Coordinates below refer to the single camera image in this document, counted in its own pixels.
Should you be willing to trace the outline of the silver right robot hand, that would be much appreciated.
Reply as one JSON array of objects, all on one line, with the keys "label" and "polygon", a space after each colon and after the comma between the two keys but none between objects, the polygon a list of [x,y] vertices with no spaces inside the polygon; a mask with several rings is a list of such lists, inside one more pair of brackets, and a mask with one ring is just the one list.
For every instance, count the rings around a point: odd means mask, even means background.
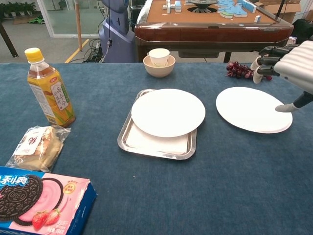
[{"label": "silver right robot hand", "polygon": [[281,113],[297,111],[313,101],[313,42],[284,47],[267,46],[250,66],[253,82],[258,84],[265,76],[279,76],[301,88],[303,93],[294,102],[275,108]]}]

